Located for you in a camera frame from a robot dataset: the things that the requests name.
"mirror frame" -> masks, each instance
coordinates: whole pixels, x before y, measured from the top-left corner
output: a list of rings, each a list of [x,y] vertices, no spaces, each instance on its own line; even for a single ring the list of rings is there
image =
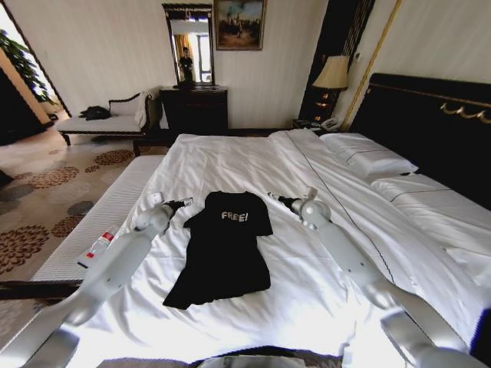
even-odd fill
[[[166,22],[167,22],[167,30],[169,31],[169,41],[170,41],[170,49],[172,50],[172,56],[173,56],[173,63],[174,63],[174,70],[176,72],[176,79],[177,79],[177,84],[179,85],[182,83],[179,80],[179,70],[177,69],[177,63],[176,63],[176,51],[174,50],[173,42],[172,42],[172,25],[170,24],[170,21],[172,20],[179,20],[181,18],[178,17],[173,17],[173,14],[179,14],[181,12],[186,13],[190,12],[192,13],[206,13],[206,16],[208,17],[208,32],[209,32],[209,58],[210,58],[210,68],[212,72],[212,80],[211,82],[195,82],[194,85],[196,86],[214,86],[215,85],[215,63],[213,61],[213,19],[212,19],[212,14],[213,14],[213,5],[212,4],[184,4],[184,3],[172,3],[172,4],[162,4],[163,10],[165,12],[166,16]]]

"bed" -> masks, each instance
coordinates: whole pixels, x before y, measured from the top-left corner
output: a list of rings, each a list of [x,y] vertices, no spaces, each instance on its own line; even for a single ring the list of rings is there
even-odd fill
[[[390,88],[379,87],[380,78],[390,81]],[[415,106],[413,95],[407,92],[409,82],[435,87],[432,80],[374,75],[370,98],[363,103],[353,130],[408,159],[421,158],[416,164],[431,176],[437,172],[431,171],[436,163],[426,160],[423,153],[431,155],[435,142],[444,153],[456,142],[466,141],[461,140],[462,135],[453,134],[455,128],[434,128],[433,124],[441,128],[441,121],[425,120],[424,134],[414,129],[414,121],[409,118],[400,119],[397,129],[390,126],[390,120],[395,125],[394,116],[386,104],[397,101],[401,111]],[[376,91],[381,91],[383,98],[377,97]],[[435,90],[420,93],[414,96],[424,101],[423,111],[434,108],[442,113],[445,96]],[[377,104],[387,110],[378,110]],[[442,116],[448,121],[449,116]],[[464,130],[462,123],[457,126]],[[413,135],[404,136],[406,130]],[[395,131],[402,136],[393,139]],[[446,131],[453,132],[450,138],[436,141]],[[461,156],[467,159],[471,153],[476,151]],[[482,189],[479,196],[475,186],[470,190],[468,181],[455,179],[447,169],[440,164],[441,174],[434,179],[448,186],[457,185],[462,194],[487,205],[485,186],[477,186]],[[473,175],[486,180],[483,174]],[[318,189],[318,198],[331,208],[332,221],[351,234],[389,280],[423,297],[466,344],[471,343],[479,316],[489,303],[483,288],[436,239],[408,221],[369,182],[335,159],[312,132],[291,130],[267,138],[181,135],[150,178],[118,235],[128,232],[134,219],[150,207],[150,193],[162,192],[166,199],[192,196],[194,203],[179,210],[166,235],[154,241],[130,284],[92,320],[76,329],[81,342],[70,366],[97,366],[104,359],[122,357],[193,362],[261,346],[344,354],[346,367],[376,366],[381,360],[385,366],[404,366],[381,331],[384,312],[362,297],[314,232],[266,195],[274,191],[296,197],[308,186]],[[272,286],[243,297],[193,305],[185,311],[163,307],[163,299],[185,265],[189,230],[183,228],[183,223],[203,208],[210,192],[219,190],[249,191],[267,205],[274,234],[259,238],[258,247],[270,270]]]

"gold headboard trim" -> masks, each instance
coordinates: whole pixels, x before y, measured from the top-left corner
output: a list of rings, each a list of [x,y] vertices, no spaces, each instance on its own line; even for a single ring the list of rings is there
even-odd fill
[[[457,110],[448,110],[447,103],[444,103],[442,106],[440,106],[440,109],[446,115],[459,115],[464,119],[473,119],[474,117],[476,117],[485,124],[491,123],[491,119],[486,119],[486,110],[480,111],[479,113],[466,113],[464,106],[459,107]]]
[[[382,34],[380,38],[378,39],[377,45],[375,46],[374,52],[371,55],[370,61],[368,62],[368,65],[365,69],[365,72],[363,74],[363,77],[361,77],[360,83],[358,84],[358,88],[354,94],[353,100],[351,100],[351,105],[348,109],[348,112],[344,116],[343,123],[341,125],[341,131],[345,132],[349,129],[351,123],[350,121],[350,116],[353,113],[354,107],[358,101],[358,99],[361,96],[361,91],[363,90],[363,86],[367,82],[368,75],[370,74],[371,68],[374,66],[375,59],[377,59],[378,53],[380,52],[382,48],[382,44],[384,44],[385,38],[387,37],[387,33],[389,32],[390,27],[392,26],[392,22],[394,21],[394,18],[396,17],[397,11],[400,8],[400,4],[402,4],[403,0],[396,0],[396,3],[394,4],[394,7],[392,8],[392,11],[390,12],[389,19],[387,20],[387,23],[384,26],[384,29],[382,30]]]
[[[475,105],[475,106],[480,106],[480,107],[487,107],[488,109],[491,109],[491,103],[479,102],[479,101],[474,101],[474,100],[464,100],[462,98],[445,96],[443,94],[430,94],[428,92],[421,92],[421,91],[418,91],[418,90],[408,90],[406,88],[386,86],[384,84],[377,84],[377,83],[370,83],[370,86],[387,88],[389,90],[399,90],[401,92],[408,92],[410,94],[419,94],[421,96],[435,97],[435,98],[440,98],[442,100],[460,102],[462,104],[469,104],[469,105]]]

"gold pole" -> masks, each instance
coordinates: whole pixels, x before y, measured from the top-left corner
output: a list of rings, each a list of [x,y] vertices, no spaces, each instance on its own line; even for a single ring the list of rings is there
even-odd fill
[[[368,75],[370,74],[371,68],[374,66],[375,59],[377,59],[378,52],[382,48],[382,44],[385,41],[385,37],[387,36],[387,33],[389,32],[389,29],[392,25],[392,22],[394,21],[394,18],[397,14],[397,11],[399,10],[400,4],[402,3],[403,0],[397,0],[394,8],[392,9],[392,12],[390,13],[389,19],[387,20],[387,23],[385,24],[384,30],[382,31],[381,37],[378,40],[377,46],[375,47],[374,53],[371,55],[370,62],[367,65],[367,69],[365,69],[365,72],[363,74],[363,77],[361,78],[361,82],[358,85],[358,89],[356,90],[356,94],[354,94],[353,100],[351,101],[350,108],[348,112],[346,113],[346,117],[344,117],[343,124],[341,125],[341,131],[346,131],[349,128],[348,121],[350,118],[350,115],[353,113],[354,105],[356,104],[356,101],[361,95],[361,91],[363,90],[363,86],[365,85],[365,82],[368,79]]]

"white pillow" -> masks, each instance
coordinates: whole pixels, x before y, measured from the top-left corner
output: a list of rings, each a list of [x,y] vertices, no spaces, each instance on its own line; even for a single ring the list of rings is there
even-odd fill
[[[134,117],[138,110],[138,96],[129,101],[118,102],[116,100],[109,101],[109,111],[113,116],[128,115]]]
[[[397,176],[417,170],[405,158],[358,133],[331,133],[321,139],[340,161],[364,178]]]
[[[379,179],[371,185],[444,248],[491,257],[491,212],[487,209],[424,175]]]

